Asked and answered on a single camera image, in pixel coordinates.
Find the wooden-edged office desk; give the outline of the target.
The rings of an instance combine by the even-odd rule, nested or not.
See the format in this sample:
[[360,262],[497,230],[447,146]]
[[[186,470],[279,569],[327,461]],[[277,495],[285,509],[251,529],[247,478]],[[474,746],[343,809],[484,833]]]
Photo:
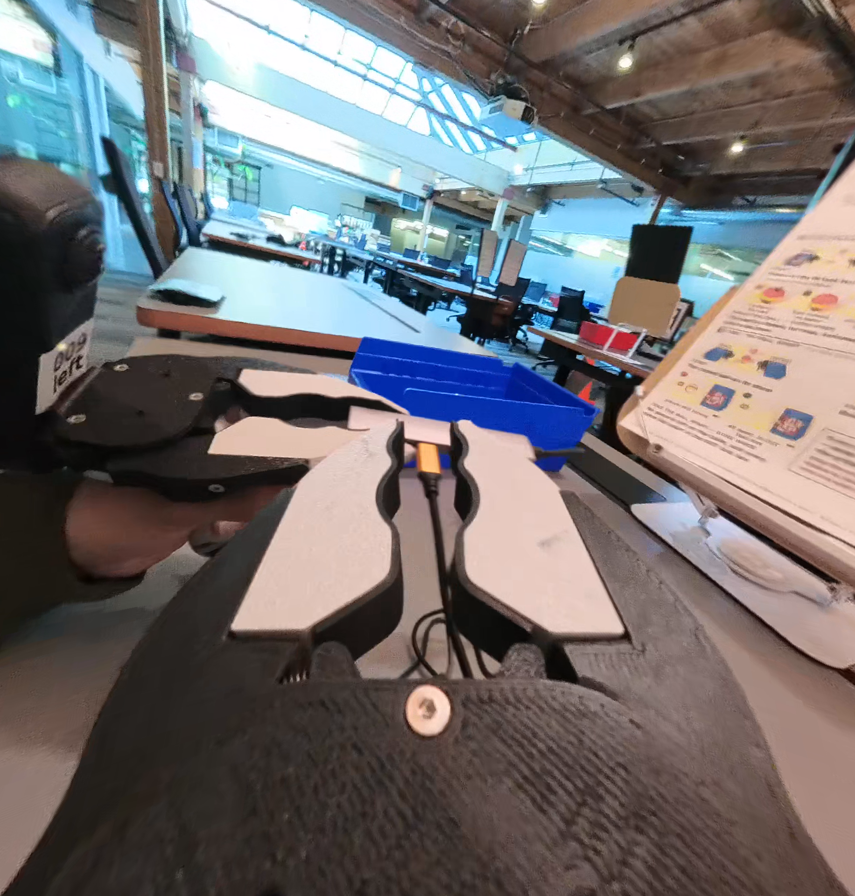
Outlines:
[[526,330],[534,335],[542,337],[545,342],[553,343],[556,346],[569,351],[575,357],[591,359],[603,364],[608,364],[616,370],[623,372],[624,375],[634,375],[640,378],[645,378],[651,375],[658,366],[658,363],[654,358],[646,359],[643,357],[633,357],[624,353],[604,350],[597,345],[581,339],[574,333],[536,326],[529,326]]

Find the white-topped wooden-edged table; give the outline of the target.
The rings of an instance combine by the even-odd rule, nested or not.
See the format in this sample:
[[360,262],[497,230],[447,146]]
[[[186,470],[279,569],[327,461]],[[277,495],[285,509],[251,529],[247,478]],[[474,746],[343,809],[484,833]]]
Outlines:
[[184,307],[147,292],[136,307],[140,325],[307,350],[355,353],[374,338],[493,356],[398,299],[338,277],[192,248],[157,284],[170,279],[215,287],[223,300],[218,308]]

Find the person's left forearm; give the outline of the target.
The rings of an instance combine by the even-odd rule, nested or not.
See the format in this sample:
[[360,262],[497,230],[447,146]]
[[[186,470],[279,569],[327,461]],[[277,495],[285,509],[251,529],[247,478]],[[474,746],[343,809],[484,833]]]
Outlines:
[[93,576],[77,566],[66,540],[67,512],[81,485],[71,473],[0,472],[0,648],[25,623],[65,603],[109,599],[132,577]]

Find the white ceiling projector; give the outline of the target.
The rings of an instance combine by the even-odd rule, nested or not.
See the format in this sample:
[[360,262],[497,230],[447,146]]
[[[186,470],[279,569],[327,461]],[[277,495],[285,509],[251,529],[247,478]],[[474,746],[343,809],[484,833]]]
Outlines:
[[489,128],[500,139],[520,137],[533,129],[536,116],[529,101],[497,95],[479,105],[476,126]]

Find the row of office desks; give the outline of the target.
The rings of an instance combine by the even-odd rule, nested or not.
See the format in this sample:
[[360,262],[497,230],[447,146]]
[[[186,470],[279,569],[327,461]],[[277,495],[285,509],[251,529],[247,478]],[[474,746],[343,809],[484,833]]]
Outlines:
[[319,255],[322,272],[347,278],[359,271],[364,287],[376,282],[384,295],[422,315],[463,304],[464,310],[449,320],[478,342],[526,347],[521,331],[529,326],[576,333],[583,322],[601,314],[601,304],[590,302],[584,290],[562,287],[551,292],[545,283],[523,277],[514,284],[494,283],[476,275],[471,265],[449,267],[444,259],[428,263],[408,250],[367,251],[319,235],[306,236],[301,247]]

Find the printed instruction board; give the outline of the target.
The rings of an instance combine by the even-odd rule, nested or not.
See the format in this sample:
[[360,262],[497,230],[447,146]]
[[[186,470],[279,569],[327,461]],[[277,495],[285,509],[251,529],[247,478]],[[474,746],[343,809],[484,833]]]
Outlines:
[[855,589],[855,160],[668,353],[617,432]]

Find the small grey pouch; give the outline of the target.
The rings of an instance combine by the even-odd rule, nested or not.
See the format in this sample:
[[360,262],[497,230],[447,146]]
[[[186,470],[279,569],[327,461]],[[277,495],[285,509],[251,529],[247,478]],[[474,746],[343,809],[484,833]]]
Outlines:
[[180,278],[159,280],[149,287],[148,293],[158,301],[192,308],[218,308],[225,299],[216,286]]

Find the cardboard piece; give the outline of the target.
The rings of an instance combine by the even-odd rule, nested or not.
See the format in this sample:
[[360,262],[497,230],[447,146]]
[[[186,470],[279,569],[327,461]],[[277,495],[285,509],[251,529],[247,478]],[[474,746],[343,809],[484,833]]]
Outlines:
[[667,338],[681,298],[680,286],[656,280],[621,277],[614,288],[607,319],[612,325],[645,330]]

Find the blue plastic bin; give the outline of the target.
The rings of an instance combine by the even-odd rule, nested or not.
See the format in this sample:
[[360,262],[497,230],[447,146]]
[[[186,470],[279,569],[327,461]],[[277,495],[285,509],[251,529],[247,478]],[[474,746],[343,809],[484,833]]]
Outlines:
[[521,434],[541,450],[539,467],[557,472],[596,420],[598,409],[531,368],[496,357],[365,338],[348,380],[412,416],[470,420],[488,429]]

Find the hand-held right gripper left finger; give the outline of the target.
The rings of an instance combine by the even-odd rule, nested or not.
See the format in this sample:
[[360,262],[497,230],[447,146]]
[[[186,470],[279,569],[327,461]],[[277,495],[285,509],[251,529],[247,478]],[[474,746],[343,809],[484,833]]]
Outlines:
[[401,422],[338,447],[293,490],[231,622],[239,643],[372,651],[399,624]]

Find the black square panel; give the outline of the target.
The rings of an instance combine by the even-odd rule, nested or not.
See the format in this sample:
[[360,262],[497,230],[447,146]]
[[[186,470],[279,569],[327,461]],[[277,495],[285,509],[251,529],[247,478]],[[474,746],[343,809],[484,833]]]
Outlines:
[[678,284],[692,241],[688,226],[635,224],[632,228],[624,277]]

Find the person's left hand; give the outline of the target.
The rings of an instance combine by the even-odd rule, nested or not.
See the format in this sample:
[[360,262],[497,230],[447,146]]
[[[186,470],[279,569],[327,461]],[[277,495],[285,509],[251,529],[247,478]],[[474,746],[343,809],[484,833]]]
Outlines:
[[210,502],[180,503],[142,488],[86,479],[66,507],[66,551],[82,577],[133,578],[185,544],[224,543],[281,492],[281,487],[259,487]]

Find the red plastic bin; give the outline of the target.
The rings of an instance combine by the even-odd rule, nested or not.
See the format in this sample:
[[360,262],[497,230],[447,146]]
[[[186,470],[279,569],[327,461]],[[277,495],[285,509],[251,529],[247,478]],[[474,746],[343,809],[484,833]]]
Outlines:
[[609,352],[633,354],[646,337],[647,330],[626,324],[585,321],[580,325],[579,338],[584,342]]

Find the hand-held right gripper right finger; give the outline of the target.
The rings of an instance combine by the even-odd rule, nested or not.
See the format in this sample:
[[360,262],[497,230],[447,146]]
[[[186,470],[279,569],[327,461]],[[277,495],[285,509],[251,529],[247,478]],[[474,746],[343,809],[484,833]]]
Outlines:
[[530,444],[460,421],[451,458],[453,617],[464,637],[482,651],[622,639],[609,589]]

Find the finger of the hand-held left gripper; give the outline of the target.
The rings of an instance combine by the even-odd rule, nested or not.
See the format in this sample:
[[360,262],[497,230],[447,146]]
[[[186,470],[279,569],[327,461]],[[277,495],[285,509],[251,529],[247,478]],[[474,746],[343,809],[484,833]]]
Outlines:
[[409,414],[389,399],[329,375],[244,368],[235,387],[239,405],[250,417],[346,425],[352,409]]
[[302,427],[277,419],[247,417],[212,439],[213,456],[287,458],[319,462],[377,425],[401,420],[400,410],[350,408],[346,424]]

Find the black monitor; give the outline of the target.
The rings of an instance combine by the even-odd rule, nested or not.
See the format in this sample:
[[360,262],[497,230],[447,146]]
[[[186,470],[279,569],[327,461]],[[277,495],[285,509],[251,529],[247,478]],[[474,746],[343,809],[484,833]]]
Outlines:
[[101,137],[100,143],[109,165],[114,193],[126,211],[154,279],[158,279],[164,275],[168,262],[157,240],[152,223],[144,211],[131,163],[109,137]]

